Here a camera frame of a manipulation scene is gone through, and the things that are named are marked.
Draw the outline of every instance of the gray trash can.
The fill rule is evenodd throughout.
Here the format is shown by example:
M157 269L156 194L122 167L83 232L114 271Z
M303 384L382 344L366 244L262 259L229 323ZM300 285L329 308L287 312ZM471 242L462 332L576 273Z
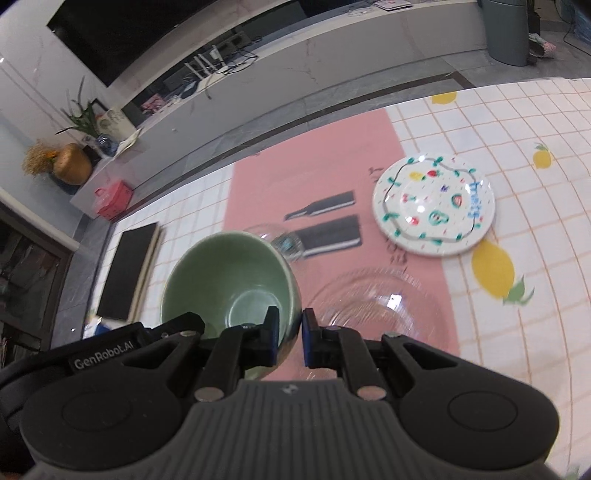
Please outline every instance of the gray trash can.
M527 0L482 0L482 11L491 57L507 65L527 65Z

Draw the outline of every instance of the white plate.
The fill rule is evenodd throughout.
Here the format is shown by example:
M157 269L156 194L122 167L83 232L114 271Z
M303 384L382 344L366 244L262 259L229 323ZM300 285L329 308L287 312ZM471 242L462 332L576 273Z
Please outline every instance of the white plate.
M395 243L437 257L476 245L495 216L490 182L451 155L397 161L379 178L372 204L379 227Z

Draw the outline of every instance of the green bowl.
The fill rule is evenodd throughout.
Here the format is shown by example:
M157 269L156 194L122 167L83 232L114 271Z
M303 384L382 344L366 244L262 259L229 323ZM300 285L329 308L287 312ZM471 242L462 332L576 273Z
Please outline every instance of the green bowl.
M270 306L279 308L279 363L294 343L301 315L293 273L261 238L221 232L193 245L174 267L164 290L161 320L194 312L205 322L204 338L215 338L228 327L263 323Z

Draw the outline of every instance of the television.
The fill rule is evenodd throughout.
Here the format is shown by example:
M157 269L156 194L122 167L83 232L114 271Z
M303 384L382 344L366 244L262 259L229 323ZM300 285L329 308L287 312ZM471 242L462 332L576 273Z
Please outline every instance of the television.
M107 86L214 0L65 0L47 26Z

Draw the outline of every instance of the yellow lemon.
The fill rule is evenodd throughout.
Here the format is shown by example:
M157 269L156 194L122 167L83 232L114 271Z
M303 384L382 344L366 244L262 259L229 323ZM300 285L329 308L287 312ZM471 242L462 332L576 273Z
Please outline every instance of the yellow lemon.
M513 285L515 267L511 257L501 247L488 240L483 240L474 249L472 271L482 288L492 297L503 300L503 303L524 306L534 295L535 289L524 298L525 282L523 277Z
M447 105L452 103L457 97L457 92L440 93L439 95L433 95L431 101L439 105Z
M424 180L425 175L423 175L419 171L412 171L411 173L408 174L408 177L414 181L421 181L421 180Z
M548 147L538 144L535 148L537 152L534 154L534 165L536 168L550 168L552 165L552 155Z

